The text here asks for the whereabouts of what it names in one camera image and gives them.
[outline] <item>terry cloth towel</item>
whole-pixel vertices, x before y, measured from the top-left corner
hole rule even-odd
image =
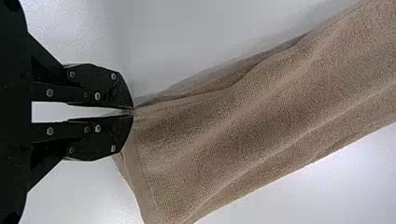
[[[396,121],[396,0],[363,0],[134,115],[115,160],[145,223],[193,223]]]

